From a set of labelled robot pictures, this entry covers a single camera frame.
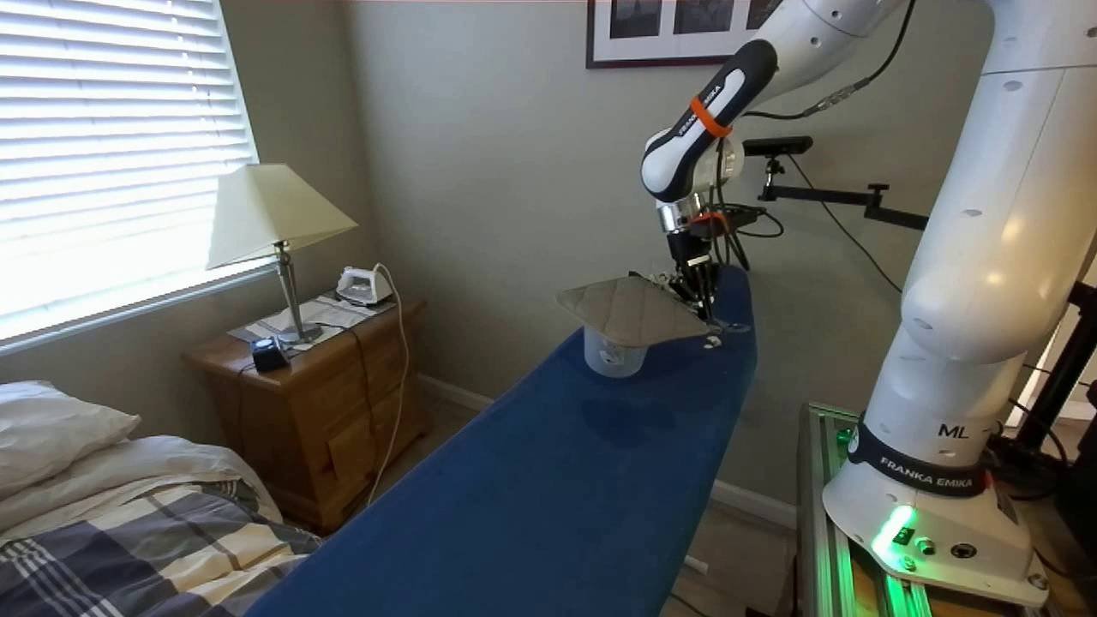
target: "small object on nightstand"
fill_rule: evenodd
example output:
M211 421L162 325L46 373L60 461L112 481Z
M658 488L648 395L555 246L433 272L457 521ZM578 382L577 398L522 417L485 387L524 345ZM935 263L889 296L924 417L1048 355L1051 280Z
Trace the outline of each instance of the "small object on nightstand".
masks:
M281 340L264 335L251 345L255 372L272 373L289 366L289 349Z
M380 308L390 302L390 290L380 268L342 268L337 296L353 304Z

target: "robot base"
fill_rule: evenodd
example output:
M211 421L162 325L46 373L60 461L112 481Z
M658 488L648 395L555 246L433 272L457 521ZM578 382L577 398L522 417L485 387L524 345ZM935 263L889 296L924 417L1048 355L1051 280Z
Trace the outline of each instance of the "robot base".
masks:
M866 464L842 464L826 484L828 521L884 574L1018 607L1048 601L1028 531L995 488L976 496L932 496Z

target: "wooden nightstand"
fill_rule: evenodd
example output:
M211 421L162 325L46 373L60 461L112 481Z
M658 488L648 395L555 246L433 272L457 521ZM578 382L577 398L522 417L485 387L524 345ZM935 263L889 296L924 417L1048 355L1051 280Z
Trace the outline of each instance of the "wooden nightstand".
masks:
M275 373L256 373L235 335L219 335L190 360L209 384L225 441L262 472L284 518L316 531L338 527L362 503L400 404L390 461L429 429L411 387L400 387L404 343L393 308Z

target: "picture frame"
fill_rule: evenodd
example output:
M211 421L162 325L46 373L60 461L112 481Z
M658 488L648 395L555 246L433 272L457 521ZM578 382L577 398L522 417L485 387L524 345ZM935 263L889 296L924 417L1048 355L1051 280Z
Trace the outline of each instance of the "picture frame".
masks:
M723 63L779 5L781 0L585 0L585 70Z

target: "white robotic arm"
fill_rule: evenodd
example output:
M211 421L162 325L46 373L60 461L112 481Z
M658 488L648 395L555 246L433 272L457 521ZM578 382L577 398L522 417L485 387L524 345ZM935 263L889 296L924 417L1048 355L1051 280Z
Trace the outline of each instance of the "white robotic arm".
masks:
M826 75L865 40L901 0L785 0L764 28L688 100L688 110L645 149L641 183L655 197L667 253L671 290L707 312L716 263L711 245L688 234L692 204L714 167L728 160L716 142L731 139L731 122L761 96Z
M837 66L893 5L785 0L648 142L645 187L677 279L711 279L683 204L701 151L755 96ZM988 484L985 447L1097 237L1097 5L988 5L989 56L904 280L901 330L821 503L893 576L1040 607L1043 567Z

